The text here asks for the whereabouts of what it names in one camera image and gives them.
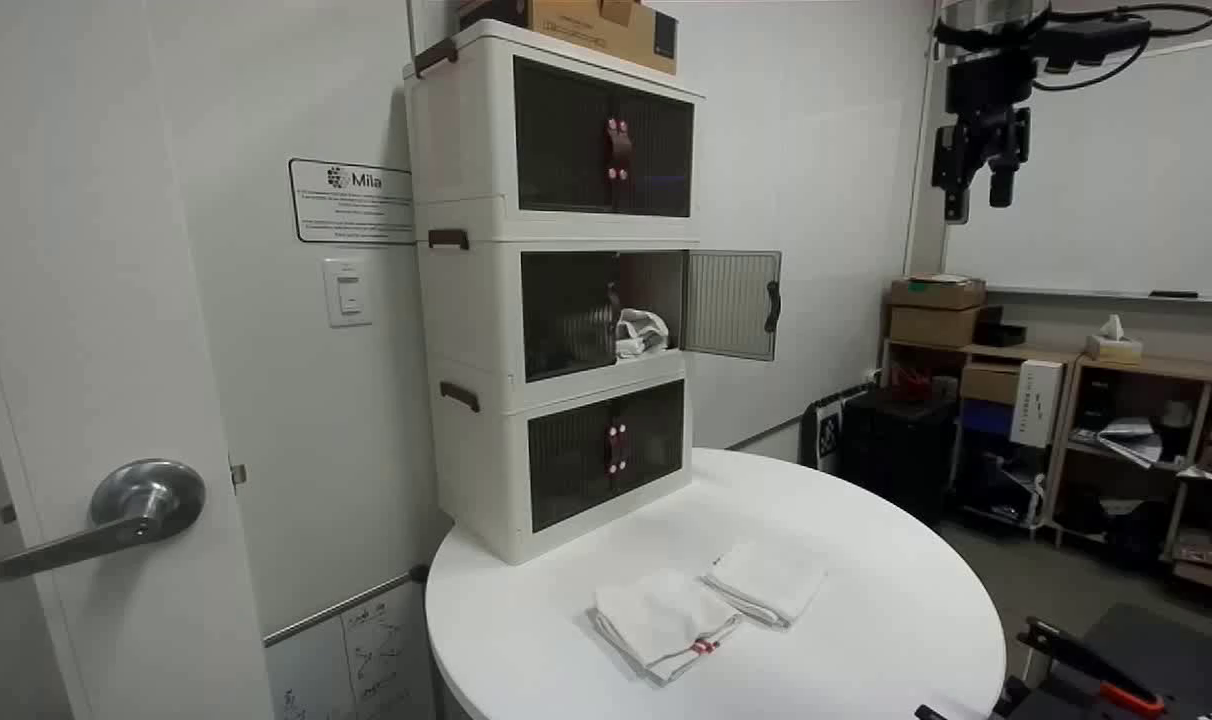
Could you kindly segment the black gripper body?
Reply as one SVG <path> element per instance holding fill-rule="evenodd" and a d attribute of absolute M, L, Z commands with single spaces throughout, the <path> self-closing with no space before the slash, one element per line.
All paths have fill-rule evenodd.
<path fill-rule="evenodd" d="M 966 187 L 980 170 L 1026 159 L 1026 107 L 1037 62 L 994 54 L 947 70 L 952 124 L 937 131 L 930 186 Z"/>

